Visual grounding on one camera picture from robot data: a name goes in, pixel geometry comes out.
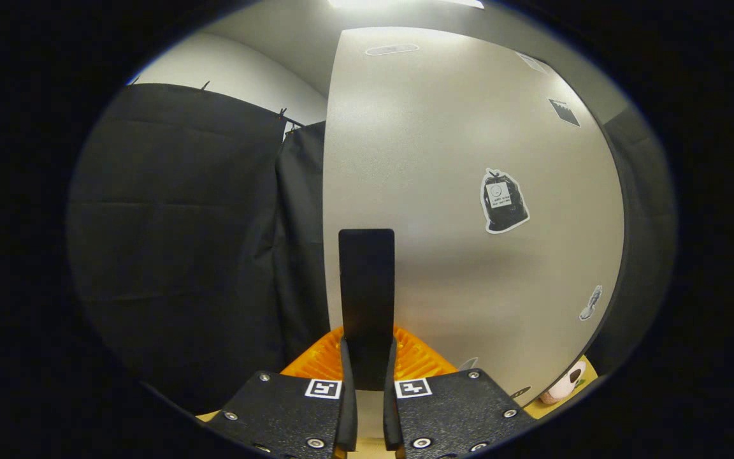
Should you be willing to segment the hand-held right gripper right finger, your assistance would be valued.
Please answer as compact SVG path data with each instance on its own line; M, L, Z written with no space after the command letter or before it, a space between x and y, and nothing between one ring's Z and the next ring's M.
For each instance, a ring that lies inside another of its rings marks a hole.
M385 375L384 440L397 458L473 458L535 423L489 373L471 363L457 368L395 326Z

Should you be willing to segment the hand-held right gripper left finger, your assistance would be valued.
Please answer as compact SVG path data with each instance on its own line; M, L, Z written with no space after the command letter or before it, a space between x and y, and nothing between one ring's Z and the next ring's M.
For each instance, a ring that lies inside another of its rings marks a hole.
M356 448L356 391L343 328L281 372L258 371L207 427L269 458L345 458Z

